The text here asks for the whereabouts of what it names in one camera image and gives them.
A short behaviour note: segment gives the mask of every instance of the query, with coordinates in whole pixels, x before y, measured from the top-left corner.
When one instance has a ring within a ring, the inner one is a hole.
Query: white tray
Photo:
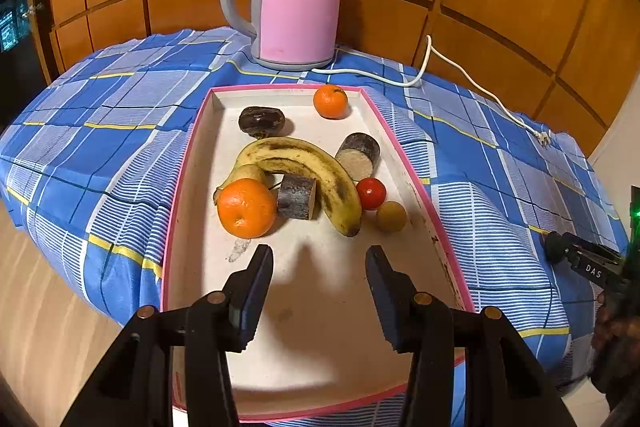
[[[366,92],[345,87],[350,113],[325,120],[313,108],[317,86],[238,86],[212,89],[202,105],[176,188],[162,275],[162,309],[190,306],[246,268],[255,247],[273,249],[273,279],[254,340],[228,353],[236,407],[244,421],[275,421],[352,409],[404,389],[411,355],[384,339],[365,276],[364,256],[382,245],[393,268],[457,309],[470,309],[460,268],[438,216],[393,133]],[[402,232],[385,234],[365,212],[360,233],[340,235],[318,219],[278,218],[264,237],[245,241],[225,232],[212,195],[236,156],[253,139],[238,117],[250,105],[277,107],[284,132],[334,154],[344,137],[366,132],[380,144],[375,176],[388,200],[410,217]],[[174,355],[174,404],[185,407],[184,353]]]

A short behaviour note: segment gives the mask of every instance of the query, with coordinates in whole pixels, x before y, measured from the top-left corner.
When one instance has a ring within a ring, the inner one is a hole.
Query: pink rim
[[[427,209],[427,213],[429,214],[429,217],[431,219],[431,222],[433,223],[433,226],[436,228],[436,233],[438,234],[438,238],[442,244],[442,249],[445,252],[445,255],[447,257],[447,262],[449,263],[450,269],[453,272],[454,279],[456,280],[456,285],[458,286],[458,290],[460,291],[460,295],[462,296],[463,308],[466,311],[475,312],[476,310],[474,308],[474,304],[471,299],[469,289],[466,286],[465,277],[462,273],[462,270],[460,269],[460,264],[458,263],[456,255],[453,252],[453,247],[451,246],[449,237],[447,236],[447,233],[444,230],[444,227],[440,220],[440,216],[438,215],[435,207],[433,206],[433,203],[431,202],[431,198],[429,197],[427,191],[425,190],[424,186],[420,182],[420,178],[418,178],[418,174],[415,172],[414,167],[411,165],[409,158],[407,158],[407,155],[404,153],[402,146],[398,142],[396,135],[393,133],[391,128],[386,123],[385,119],[380,113],[380,110],[376,107],[376,104],[373,103],[371,98],[369,98],[369,95],[367,94],[367,92],[362,87],[351,87],[351,86],[339,86],[339,87],[341,87],[345,91],[359,92],[364,97],[366,102],[369,104],[369,107],[373,111],[373,114],[376,115],[376,118],[378,118],[378,121],[380,122],[382,127],[385,129],[387,136],[391,140],[391,143],[393,144],[394,148],[396,149],[396,152],[398,152],[398,155],[402,160],[402,164],[404,165],[404,168],[409,173],[411,181],[414,183],[415,187],[417,188],[418,195],[420,196],[420,199],[422,200],[424,207]],[[182,180],[184,177],[183,167],[185,164],[185,160],[188,158],[188,155],[191,152],[191,146],[192,146],[191,139],[193,138],[198,128],[204,107],[206,106],[206,103],[209,100],[209,97],[214,92],[225,92],[225,91],[235,91],[235,90],[257,90],[257,89],[318,89],[318,86],[315,86],[312,84],[250,84],[247,86],[213,87],[209,90],[209,92],[207,93],[207,96],[205,97],[196,115],[196,120],[193,125],[193,130],[191,131],[191,136],[189,137],[189,140],[187,142],[187,148],[185,149],[184,156],[182,158],[182,165],[180,165],[178,181],[177,181],[177,184],[175,185],[174,202],[172,204],[171,214],[169,217],[169,230],[166,236],[166,240],[164,242],[164,263],[162,263],[162,281],[161,281],[161,287],[160,287],[160,311],[165,311],[168,306],[169,292],[167,288],[168,278],[166,276],[169,274],[169,270],[171,267],[171,253],[169,251],[169,246],[172,243],[172,239],[174,235],[175,219],[176,219],[176,215],[174,211],[178,207],[178,202],[180,201],[180,186],[182,184]],[[459,357],[458,359],[456,359],[455,364],[458,365],[463,360],[464,360],[464,357]],[[327,414],[332,414],[337,412],[343,412],[350,409],[356,409],[357,407],[369,405],[371,403],[384,400],[385,398],[389,398],[391,396],[395,396],[396,394],[402,393],[402,391],[404,391],[405,389],[406,389],[406,384],[403,384],[403,385],[398,385],[396,387],[393,387],[387,391],[383,391],[382,393],[371,394],[356,400],[341,402],[341,403],[337,403],[335,405],[330,405],[326,407],[318,407],[316,409],[267,414],[267,415],[264,415],[264,414],[240,415],[240,420],[242,422],[288,421],[288,420],[310,418],[313,416],[321,416],[321,415],[327,415]],[[184,411],[184,408],[175,401],[175,397],[174,397],[174,407],[176,409],[180,409]]]

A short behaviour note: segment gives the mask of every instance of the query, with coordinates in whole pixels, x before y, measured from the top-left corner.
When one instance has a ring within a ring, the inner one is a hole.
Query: white power cord
[[[514,116],[506,107],[504,107],[504,105],[500,101],[500,98],[495,96],[492,92],[487,91],[486,89],[484,89],[484,87],[479,86],[478,84],[476,84],[476,82],[469,76],[468,73],[466,73],[466,71],[462,68],[462,66],[456,64],[453,60],[450,60],[450,58],[445,57],[436,48],[434,48],[431,45],[431,36],[430,35],[427,35],[427,51],[424,53],[424,60],[422,61],[422,65],[420,67],[420,71],[418,71],[418,74],[415,76],[415,78],[413,80],[410,80],[409,82],[396,82],[394,80],[389,80],[388,78],[385,78],[383,76],[379,76],[378,74],[375,74],[375,73],[369,73],[368,71],[352,70],[351,68],[342,68],[342,69],[337,69],[337,70],[319,70],[317,68],[314,68],[311,71],[313,71],[314,73],[322,73],[322,74],[340,74],[340,73],[361,74],[363,76],[368,76],[369,78],[373,78],[375,80],[379,80],[380,82],[384,82],[385,84],[390,84],[391,86],[412,87],[412,86],[415,86],[415,84],[417,84],[418,82],[421,81],[422,75],[424,74],[424,71],[427,69],[427,63],[429,62],[429,57],[430,57],[432,51],[433,51],[433,53],[435,55],[440,57],[447,64],[450,64],[454,68],[458,69],[462,74],[464,74],[465,78],[469,82],[471,82],[471,84],[473,86],[475,86],[476,89],[482,91],[483,93],[485,93],[485,95],[487,95],[487,96],[491,97],[492,99],[494,99],[495,102],[498,104],[498,106],[500,106],[500,109],[505,113],[505,115],[507,115],[507,118],[509,118],[510,120],[514,121],[514,123],[516,123],[517,125],[523,127],[527,131],[529,131],[533,136],[536,137],[536,139],[542,145],[549,145],[551,140],[549,138],[549,135],[546,132],[536,131],[535,129],[533,129],[533,127],[531,127],[531,126],[527,125],[526,123],[524,123],[520,118],[517,118],[516,116]]]

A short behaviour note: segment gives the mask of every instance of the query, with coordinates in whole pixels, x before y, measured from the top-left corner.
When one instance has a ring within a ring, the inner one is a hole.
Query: checkered fabric
[[[364,86],[430,194],[476,309],[501,308],[559,383],[584,374],[594,290],[566,263],[549,266],[541,233],[570,231],[619,251],[627,239],[570,136],[551,133],[552,145],[542,148],[493,102],[436,76],[404,89],[356,74],[283,73],[251,62],[248,46],[229,28],[111,46],[62,74],[2,134],[2,199],[78,295],[120,323],[143,304],[159,306],[178,169],[209,88]],[[416,73],[343,48],[334,67],[398,81]],[[463,397],[460,366],[459,424]],[[394,425],[401,402],[289,424]]]

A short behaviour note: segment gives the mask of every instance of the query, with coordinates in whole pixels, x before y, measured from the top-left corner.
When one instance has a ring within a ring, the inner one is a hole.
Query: kettle base
[[[264,66],[265,68],[269,68],[270,70],[275,71],[310,71],[314,68],[322,68],[326,66],[329,62],[331,62],[333,56],[329,57],[327,60],[322,60],[321,62],[306,62],[305,64],[286,64],[282,62],[270,62],[269,60],[264,60],[263,58],[253,57],[255,62]]]

